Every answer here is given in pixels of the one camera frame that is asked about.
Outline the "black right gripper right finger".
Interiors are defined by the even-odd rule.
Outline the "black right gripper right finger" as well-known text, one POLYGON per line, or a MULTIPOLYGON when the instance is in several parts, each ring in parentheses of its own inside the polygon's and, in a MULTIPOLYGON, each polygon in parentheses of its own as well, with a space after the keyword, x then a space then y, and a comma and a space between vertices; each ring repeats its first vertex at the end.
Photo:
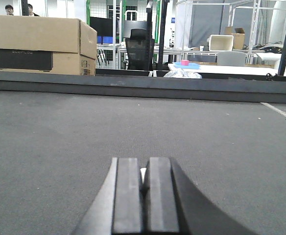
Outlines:
POLYGON ((148 235, 253 235, 210 201, 175 159, 151 157, 145 179, 148 235))

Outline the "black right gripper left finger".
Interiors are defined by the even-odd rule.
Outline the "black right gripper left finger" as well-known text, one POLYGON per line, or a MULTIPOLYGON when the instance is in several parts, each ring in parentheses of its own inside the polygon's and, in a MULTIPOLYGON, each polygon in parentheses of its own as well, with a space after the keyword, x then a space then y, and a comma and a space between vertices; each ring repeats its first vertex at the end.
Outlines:
POLYGON ((136 158, 111 161, 106 178, 73 235, 139 235, 143 232, 141 173, 136 158))

